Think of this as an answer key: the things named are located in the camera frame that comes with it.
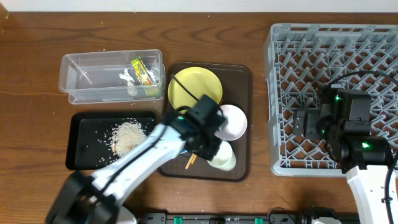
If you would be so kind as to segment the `black waste tray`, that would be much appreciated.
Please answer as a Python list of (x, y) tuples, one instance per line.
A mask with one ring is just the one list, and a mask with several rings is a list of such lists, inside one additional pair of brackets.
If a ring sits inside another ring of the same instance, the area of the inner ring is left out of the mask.
[(124, 123), (137, 124), (148, 135), (156, 125), (151, 111), (96, 111), (72, 116), (65, 159), (69, 170), (93, 170), (120, 158), (114, 148), (114, 135)]

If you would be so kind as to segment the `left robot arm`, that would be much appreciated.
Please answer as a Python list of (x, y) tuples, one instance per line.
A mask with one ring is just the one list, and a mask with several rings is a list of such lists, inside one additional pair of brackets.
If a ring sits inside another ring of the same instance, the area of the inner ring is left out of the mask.
[(46, 223), (121, 223), (121, 208), (132, 191), (183, 150), (212, 160), (227, 123), (218, 103), (203, 95), (192, 106), (171, 111), (132, 151), (86, 176), (76, 170), (65, 181)]

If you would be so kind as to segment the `wooden chopstick upper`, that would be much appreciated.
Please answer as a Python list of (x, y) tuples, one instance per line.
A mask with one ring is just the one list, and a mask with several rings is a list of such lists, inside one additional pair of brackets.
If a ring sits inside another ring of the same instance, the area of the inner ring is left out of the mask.
[(186, 169), (188, 169), (190, 167), (191, 164), (193, 164), (195, 162), (197, 155), (196, 154), (192, 154), (185, 166)]

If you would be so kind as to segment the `grey dishwasher rack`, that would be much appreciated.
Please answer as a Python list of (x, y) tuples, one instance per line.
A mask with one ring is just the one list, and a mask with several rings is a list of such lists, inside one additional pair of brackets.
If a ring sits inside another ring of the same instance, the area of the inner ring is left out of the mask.
[(371, 95), (371, 133), (397, 150), (397, 26), (274, 24), (264, 63), (273, 174), (341, 177), (323, 141), (293, 134), (295, 111), (318, 108), (317, 90), (334, 79)]

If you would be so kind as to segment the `pink white bowl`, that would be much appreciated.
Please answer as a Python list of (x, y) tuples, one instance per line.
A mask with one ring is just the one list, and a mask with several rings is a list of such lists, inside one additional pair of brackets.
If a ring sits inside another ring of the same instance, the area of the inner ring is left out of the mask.
[(243, 110), (235, 105), (222, 105), (220, 108), (227, 118), (227, 124), (220, 131), (217, 131), (215, 136), (225, 141), (239, 139), (246, 132), (248, 126), (247, 117)]

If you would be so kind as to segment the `yellow plate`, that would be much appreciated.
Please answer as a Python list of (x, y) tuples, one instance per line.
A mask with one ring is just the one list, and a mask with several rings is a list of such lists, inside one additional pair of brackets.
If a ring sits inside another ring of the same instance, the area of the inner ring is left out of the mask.
[(220, 79), (209, 69), (202, 67), (188, 67), (172, 76), (168, 87), (168, 98), (174, 109), (181, 106), (193, 107), (197, 100), (209, 96), (220, 104), (223, 96), (223, 87)]

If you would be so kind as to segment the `green snack wrapper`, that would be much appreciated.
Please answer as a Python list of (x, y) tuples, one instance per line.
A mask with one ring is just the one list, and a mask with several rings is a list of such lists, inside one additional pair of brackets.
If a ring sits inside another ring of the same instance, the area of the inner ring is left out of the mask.
[(135, 70), (139, 83), (144, 86), (147, 96), (157, 96), (160, 94), (157, 81), (153, 74), (146, 68), (140, 57), (134, 58), (131, 64)]

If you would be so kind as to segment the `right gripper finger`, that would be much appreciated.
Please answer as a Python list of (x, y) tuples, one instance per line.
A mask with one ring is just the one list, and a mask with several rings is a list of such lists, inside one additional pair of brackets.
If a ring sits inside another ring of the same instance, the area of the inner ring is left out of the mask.
[(317, 111), (308, 112), (305, 123), (305, 131), (304, 131), (304, 136), (306, 139), (320, 139), (320, 135), (317, 131), (318, 120), (319, 120), (319, 112)]
[(293, 130), (294, 135), (300, 136), (303, 133), (305, 127), (305, 118), (306, 118), (305, 110), (297, 110), (294, 113), (294, 130)]

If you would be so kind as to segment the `white tissue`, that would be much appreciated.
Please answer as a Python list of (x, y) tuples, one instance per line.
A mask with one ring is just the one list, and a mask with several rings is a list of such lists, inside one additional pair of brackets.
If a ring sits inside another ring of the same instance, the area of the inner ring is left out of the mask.
[(127, 81), (127, 92), (131, 96), (136, 96), (138, 94), (138, 90), (136, 89), (136, 86), (135, 86), (135, 80), (129, 74), (128, 68), (124, 69), (124, 73), (119, 74), (119, 78)]

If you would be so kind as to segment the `wooden chopstick lower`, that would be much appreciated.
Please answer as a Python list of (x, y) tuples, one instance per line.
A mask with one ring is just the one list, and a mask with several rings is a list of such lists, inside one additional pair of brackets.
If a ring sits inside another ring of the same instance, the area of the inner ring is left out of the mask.
[(193, 164), (195, 162), (195, 159), (197, 158), (196, 154), (192, 154), (190, 158), (190, 164)]

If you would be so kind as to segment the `dark brown serving tray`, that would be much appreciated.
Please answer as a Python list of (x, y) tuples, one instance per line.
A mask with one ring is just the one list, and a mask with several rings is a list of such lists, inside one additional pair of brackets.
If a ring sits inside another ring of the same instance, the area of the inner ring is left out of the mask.
[[(235, 105), (245, 113), (248, 125), (252, 125), (252, 72), (243, 65), (228, 65), (199, 62), (176, 62), (166, 73), (166, 83), (170, 83), (177, 72), (188, 67), (203, 67), (212, 71), (221, 81), (223, 87), (222, 104)], [(244, 180), (251, 166), (251, 128), (246, 128), (242, 137), (231, 141), (230, 145), (236, 156), (236, 165), (230, 171), (216, 169), (208, 161), (197, 157), (186, 169), (190, 154), (181, 154), (159, 168), (166, 177), (178, 177), (201, 180), (220, 180), (240, 182)]]

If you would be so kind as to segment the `wooden chopstick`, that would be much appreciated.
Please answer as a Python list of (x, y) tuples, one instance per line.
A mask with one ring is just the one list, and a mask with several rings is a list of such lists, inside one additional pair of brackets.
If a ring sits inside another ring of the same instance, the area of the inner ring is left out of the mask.
[(195, 162), (195, 159), (197, 158), (196, 154), (192, 154), (190, 158), (190, 164), (193, 164)]
[(188, 169), (190, 167), (191, 164), (193, 164), (195, 162), (197, 155), (196, 154), (192, 154), (185, 166), (186, 169)]

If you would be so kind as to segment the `cooked rice pile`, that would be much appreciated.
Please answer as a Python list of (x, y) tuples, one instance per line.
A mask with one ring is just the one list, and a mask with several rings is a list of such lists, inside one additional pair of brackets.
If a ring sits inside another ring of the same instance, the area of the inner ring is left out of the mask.
[(105, 155), (99, 159), (105, 165), (115, 162), (132, 151), (139, 143), (145, 140), (142, 125), (137, 121), (128, 121), (116, 124), (103, 134), (98, 142), (106, 146)]

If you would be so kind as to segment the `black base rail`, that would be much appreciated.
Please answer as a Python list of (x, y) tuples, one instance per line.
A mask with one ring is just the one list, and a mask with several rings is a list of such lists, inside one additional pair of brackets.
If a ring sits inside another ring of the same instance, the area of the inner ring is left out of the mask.
[(214, 215), (147, 213), (138, 224), (294, 224), (286, 214), (270, 215)]

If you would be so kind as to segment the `clear plastic waste bin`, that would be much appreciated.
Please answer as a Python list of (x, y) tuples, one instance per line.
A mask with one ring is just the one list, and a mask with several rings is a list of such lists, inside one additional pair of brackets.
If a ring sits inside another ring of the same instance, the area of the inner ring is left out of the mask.
[[(139, 83), (131, 64), (137, 57), (155, 77), (159, 95), (147, 96)], [(135, 80), (136, 96), (127, 92), (127, 81), (119, 78), (125, 68)], [(66, 54), (62, 58), (59, 90), (68, 94), (73, 105), (156, 101), (164, 98), (164, 87), (165, 67), (157, 49)]]

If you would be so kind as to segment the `light green cup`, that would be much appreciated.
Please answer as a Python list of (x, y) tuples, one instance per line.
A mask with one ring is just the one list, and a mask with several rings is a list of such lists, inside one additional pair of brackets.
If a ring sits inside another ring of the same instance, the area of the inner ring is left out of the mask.
[(219, 170), (233, 170), (236, 166), (236, 156), (230, 143), (228, 141), (222, 141), (218, 152), (208, 163), (210, 166)]

